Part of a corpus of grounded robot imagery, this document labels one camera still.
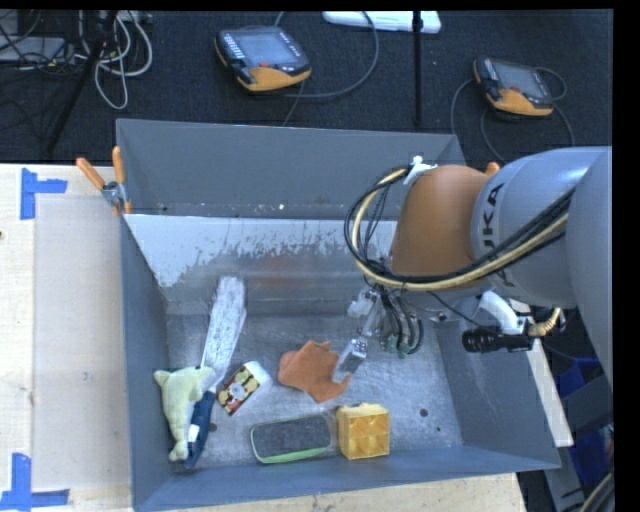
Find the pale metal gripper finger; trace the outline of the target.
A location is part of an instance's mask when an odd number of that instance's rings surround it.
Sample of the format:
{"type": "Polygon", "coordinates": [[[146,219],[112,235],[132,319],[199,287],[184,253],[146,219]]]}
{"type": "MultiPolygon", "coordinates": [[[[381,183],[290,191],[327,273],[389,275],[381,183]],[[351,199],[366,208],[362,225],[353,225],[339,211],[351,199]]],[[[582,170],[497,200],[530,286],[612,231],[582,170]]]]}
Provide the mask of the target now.
{"type": "Polygon", "coordinates": [[[352,339],[340,354],[336,366],[332,372],[333,381],[344,381],[353,374],[360,365],[360,342],[352,339]]]}
{"type": "Polygon", "coordinates": [[[346,382],[350,376],[366,360],[368,343],[366,341],[351,341],[345,348],[342,359],[343,381],[346,382]]]}

